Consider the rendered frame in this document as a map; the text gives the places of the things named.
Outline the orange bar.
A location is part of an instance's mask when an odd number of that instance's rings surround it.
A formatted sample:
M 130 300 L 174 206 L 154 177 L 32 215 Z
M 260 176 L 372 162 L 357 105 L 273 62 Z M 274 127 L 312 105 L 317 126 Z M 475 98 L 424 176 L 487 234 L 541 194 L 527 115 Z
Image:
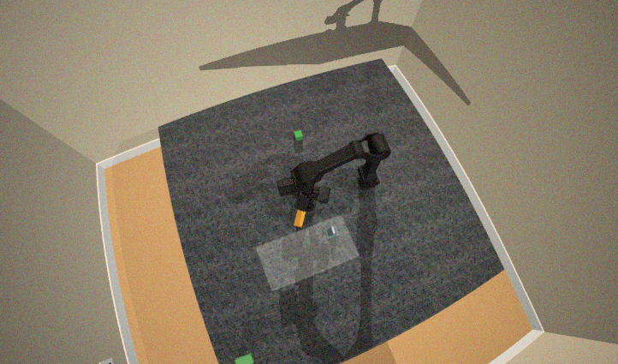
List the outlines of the orange bar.
M 301 212 L 301 211 L 297 211 L 296 217 L 295 217 L 295 221 L 294 221 L 294 226 L 297 227 L 301 227 L 302 228 L 302 224 L 304 221 L 304 217 L 305 217 L 305 212 Z

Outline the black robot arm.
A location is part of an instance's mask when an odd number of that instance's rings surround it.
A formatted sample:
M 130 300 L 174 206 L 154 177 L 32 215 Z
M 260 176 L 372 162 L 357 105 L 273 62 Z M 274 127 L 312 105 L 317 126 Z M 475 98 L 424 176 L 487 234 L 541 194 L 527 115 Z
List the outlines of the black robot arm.
M 361 143 L 368 140 L 370 152 L 365 152 Z M 358 167 L 358 184 L 363 191 L 377 186 L 380 181 L 377 177 L 377 167 L 381 160 L 391 154 L 389 145 L 383 134 L 367 134 L 361 140 L 352 140 L 348 146 L 319 159 L 318 161 L 306 161 L 292 169 L 291 177 L 276 181 L 278 192 L 281 196 L 297 193 L 294 209 L 301 212 L 312 212 L 314 204 L 311 195 L 304 195 L 313 189 L 316 182 L 321 181 L 324 174 L 338 168 L 354 159 L 363 158 L 365 164 Z M 301 192 L 299 192 L 301 191 Z

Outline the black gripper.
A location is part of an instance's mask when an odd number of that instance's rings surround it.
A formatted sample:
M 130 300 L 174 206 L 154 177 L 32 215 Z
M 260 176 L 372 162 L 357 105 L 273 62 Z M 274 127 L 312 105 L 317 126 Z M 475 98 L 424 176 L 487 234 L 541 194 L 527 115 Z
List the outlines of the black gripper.
M 294 197 L 297 197 L 297 193 L 293 193 L 291 195 L 294 196 Z M 327 204 L 328 201 L 329 201 L 329 197 L 330 197 L 330 188 L 329 187 L 325 187 L 325 186 L 321 186 L 321 189 L 320 189 L 320 187 L 313 186 L 312 190 L 310 190 L 308 192 L 303 191 L 302 193 L 304 195 L 311 195 L 313 197 L 312 201 L 318 201 L 320 203 Z

